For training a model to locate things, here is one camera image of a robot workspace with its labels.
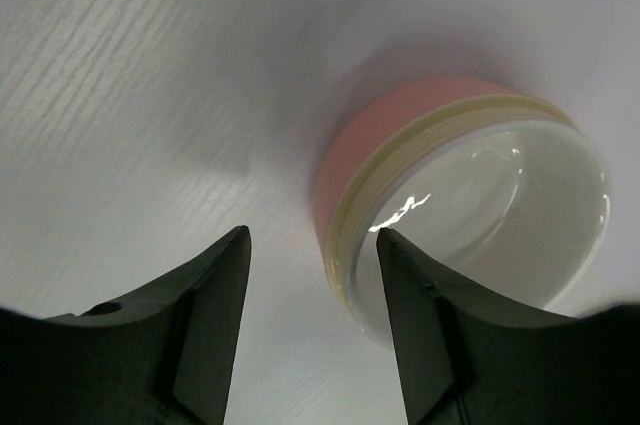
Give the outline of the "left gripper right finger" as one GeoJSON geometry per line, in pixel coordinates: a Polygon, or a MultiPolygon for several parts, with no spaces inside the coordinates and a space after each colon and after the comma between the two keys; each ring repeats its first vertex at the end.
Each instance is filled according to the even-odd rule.
{"type": "Polygon", "coordinates": [[[376,241],[412,424],[635,424],[639,308],[570,318],[500,295],[398,232],[376,241]]]}

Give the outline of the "pink round lunch box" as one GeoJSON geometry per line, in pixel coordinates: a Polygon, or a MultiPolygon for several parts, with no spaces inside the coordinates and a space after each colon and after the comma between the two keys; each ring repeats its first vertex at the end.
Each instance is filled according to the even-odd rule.
{"type": "Polygon", "coordinates": [[[314,191],[330,287],[384,347],[381,230],[546,309],[592,264],[610,216],[607,164],[564,111],[466,76],[419,80],[363,109],[330,146],[314,191]]]}

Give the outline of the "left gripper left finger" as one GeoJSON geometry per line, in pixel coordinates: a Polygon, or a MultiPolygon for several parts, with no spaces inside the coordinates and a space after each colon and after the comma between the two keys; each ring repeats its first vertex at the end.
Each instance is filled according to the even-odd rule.
{"type": "Polygon", "coordinates": [[[220,424],[250,268],[238,226],[80,315],[1,312],[5,424],[220,424]]]}

